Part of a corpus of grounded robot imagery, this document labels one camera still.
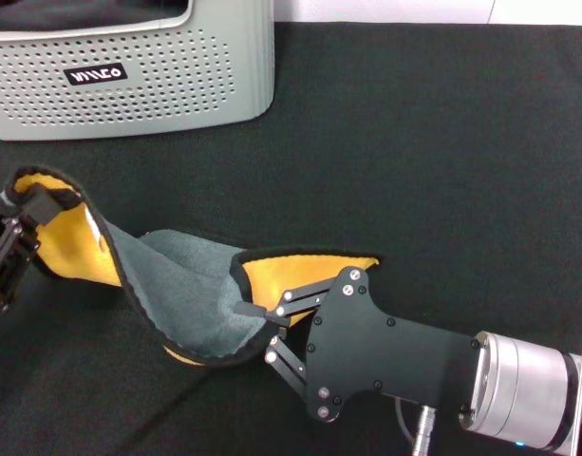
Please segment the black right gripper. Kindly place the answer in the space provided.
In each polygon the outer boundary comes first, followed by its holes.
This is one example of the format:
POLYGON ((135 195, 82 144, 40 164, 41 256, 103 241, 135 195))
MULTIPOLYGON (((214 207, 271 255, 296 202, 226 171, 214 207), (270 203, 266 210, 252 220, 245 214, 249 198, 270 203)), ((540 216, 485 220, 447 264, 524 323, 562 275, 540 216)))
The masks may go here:
POLYGON ((347 267, 335 279, 286 290, 272 311, 238 301, 234 313, 289 328, 294 316, 318 307, 307 369, 280 336, 271 339, 264 356, 298 395, 306 395, 311 417, 333 420, 362 392, 453 416, 468 410, 479 359, 474 338, 384 313, 371 299, 364 270, 347 267))

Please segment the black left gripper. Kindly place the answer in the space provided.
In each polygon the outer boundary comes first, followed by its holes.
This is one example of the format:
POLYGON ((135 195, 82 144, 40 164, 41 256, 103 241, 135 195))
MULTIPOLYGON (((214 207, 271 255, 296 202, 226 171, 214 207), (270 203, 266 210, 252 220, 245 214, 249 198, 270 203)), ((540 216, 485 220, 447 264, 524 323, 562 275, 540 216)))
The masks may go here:
POLYGON ((19 193, 17 205, 0 193, 0 314, 14 300, 16 288, 41 246, 38 228, 58 215, 58 202, 45 187, 19 193))

